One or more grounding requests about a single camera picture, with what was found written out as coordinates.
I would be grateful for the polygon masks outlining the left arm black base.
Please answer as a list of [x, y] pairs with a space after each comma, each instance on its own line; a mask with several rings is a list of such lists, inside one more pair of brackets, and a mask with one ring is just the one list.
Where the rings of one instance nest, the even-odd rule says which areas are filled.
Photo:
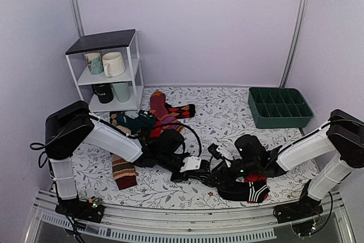
[[92, 196], [88, 200], [80, 200], [78, 196], [70, 200], [63, 200], [58, 197], [57, 200], [55, 212], [58, 214], [93, 223], [101, 223], [102, 221], [105, 207], [99, 197]]

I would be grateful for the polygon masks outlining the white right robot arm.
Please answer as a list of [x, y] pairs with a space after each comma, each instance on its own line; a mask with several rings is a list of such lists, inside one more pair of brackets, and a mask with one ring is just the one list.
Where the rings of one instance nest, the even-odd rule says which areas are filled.
[[334, 154], [326, 167], [308, 182], [303, 191], [305, 197], [294, 206], [296, 216], [306, 218], [316, 209], [316, 201], [321, 201], [354, 169], [363, 167], [363, 122], [336, 109], [320, 127], [286, 147], [266, 150], [250, 134], [239, 137], [234, 145], [239, 159], [223, 153], [215, 144], [209, 146], [209, 152], [222, 162], [209, 172], [206, 182], [216, 187], [223, 199], [249, 203], [261, 203], [268, 196], [267, 178], [285, 175], [318, 156]]

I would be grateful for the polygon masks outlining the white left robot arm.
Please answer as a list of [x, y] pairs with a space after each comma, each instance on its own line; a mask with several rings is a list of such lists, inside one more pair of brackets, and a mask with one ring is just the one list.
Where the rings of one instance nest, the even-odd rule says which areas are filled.
[[152, 140], [141, 135], [128, 135], [115, 126], [92, 115], [85, 101], [77, 101], [51, 114], [45, 121], [45, 153], [51, 163], [63, 208], [73, 217], [83, 214], [84, 203], [79, 200], [72, 167], [73, 152], [87, 143], [138, 167], [165, 168], [178, 180], [188, 176], [205, 179], [209, 163], [188, 153], [176, 154], [184, 142], [176, 130], [168, 129]]

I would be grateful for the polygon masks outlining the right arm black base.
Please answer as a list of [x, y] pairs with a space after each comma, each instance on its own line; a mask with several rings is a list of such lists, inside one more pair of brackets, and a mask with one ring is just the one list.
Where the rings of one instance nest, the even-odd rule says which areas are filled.
[[293, 231], [301, 237], [311, 236], [317, 233], [325, 224], [321, 217], [323, 213], [321, 201], [314, 200], [308, 196], [310, 182], [311, 180], [305, 184], [298, 201], [277, 205], [273, 210], [273, 215], [279, 224], [313, 217], [311, 222], [307, 221], [292, 226]]

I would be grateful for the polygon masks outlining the black white striped sock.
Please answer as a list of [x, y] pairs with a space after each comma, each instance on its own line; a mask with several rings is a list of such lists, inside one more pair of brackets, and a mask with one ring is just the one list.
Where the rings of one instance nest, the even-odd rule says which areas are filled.
[[192, 176], [208, 187], [219, 185], [218, 171], [196, 170]]

